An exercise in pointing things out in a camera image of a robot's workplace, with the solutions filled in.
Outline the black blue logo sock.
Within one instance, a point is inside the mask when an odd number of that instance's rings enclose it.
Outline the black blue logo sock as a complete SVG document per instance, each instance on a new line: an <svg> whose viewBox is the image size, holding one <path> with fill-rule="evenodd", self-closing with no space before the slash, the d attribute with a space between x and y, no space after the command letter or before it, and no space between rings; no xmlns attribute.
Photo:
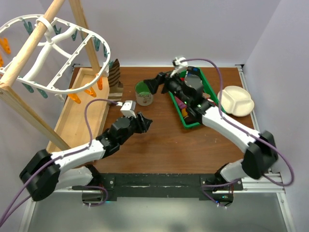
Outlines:
<svg viewBox="0 0 309 232"><path fill-rule="evenodd" d="M187 75L196 75L198 77L200 77L200 69L197 67L193 67L193 66L188 66L187 68Z"/></svg>

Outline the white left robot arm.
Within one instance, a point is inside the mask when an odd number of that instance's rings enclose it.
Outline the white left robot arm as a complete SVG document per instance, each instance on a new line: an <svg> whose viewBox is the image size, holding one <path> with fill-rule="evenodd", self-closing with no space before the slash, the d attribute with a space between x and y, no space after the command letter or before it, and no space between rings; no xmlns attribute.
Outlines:
<svg viewBox="0 0 309 232"><path fill-rule="evenodd" d="M34 201L44 200L56 190L62 174L72 171L77 166L114 154L133 134L146 133L152 122L138 112L137 116L118 118L103 134L88 144L53 153L45 149L40 150L28 162L19 177Z"/></svg>

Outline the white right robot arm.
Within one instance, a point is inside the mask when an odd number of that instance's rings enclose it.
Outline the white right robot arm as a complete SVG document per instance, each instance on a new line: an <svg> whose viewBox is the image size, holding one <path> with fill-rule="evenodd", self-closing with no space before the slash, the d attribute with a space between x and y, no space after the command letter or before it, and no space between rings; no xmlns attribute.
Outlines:
<svg viewBox="0 0 309 232"><path fill-rule="evenodd" d="M209 127L234 143L244 154L243 158L223 165L216 173L213 184L221 190L232 182L244 177L260 179L278 160L277 153L271 149L275 145L273 135L250 129L224 114L213 102L203 97L204 86L199 76L189 73L183 80L178 74L170 76L161 72L154 79L144 83L152 94L159 85L162 93L170 92L186 105L188 114L200 124Z"/></svg>

